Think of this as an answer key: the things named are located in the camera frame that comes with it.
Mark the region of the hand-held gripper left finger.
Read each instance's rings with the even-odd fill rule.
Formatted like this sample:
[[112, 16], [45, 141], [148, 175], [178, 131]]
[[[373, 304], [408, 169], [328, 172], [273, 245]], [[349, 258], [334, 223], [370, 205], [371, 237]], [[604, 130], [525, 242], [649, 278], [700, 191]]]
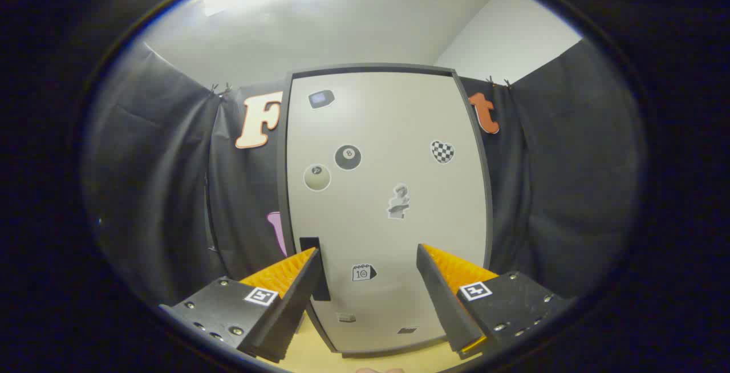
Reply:
[[289, 349], [322, 272], [320, 250], [309, 248], [245, 279], [214, 279], [198, 292], [159, 309], [214, 348], [278, 363]]

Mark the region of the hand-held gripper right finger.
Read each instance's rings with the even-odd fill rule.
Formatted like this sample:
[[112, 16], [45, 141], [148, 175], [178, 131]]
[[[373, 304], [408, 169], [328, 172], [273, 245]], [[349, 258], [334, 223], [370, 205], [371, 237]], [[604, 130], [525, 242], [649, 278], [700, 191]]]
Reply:
[[433, 246], [416, 267], [451, 349], [495, 360], [524, 346], [574, 306], [519, 271], [496, 274]]

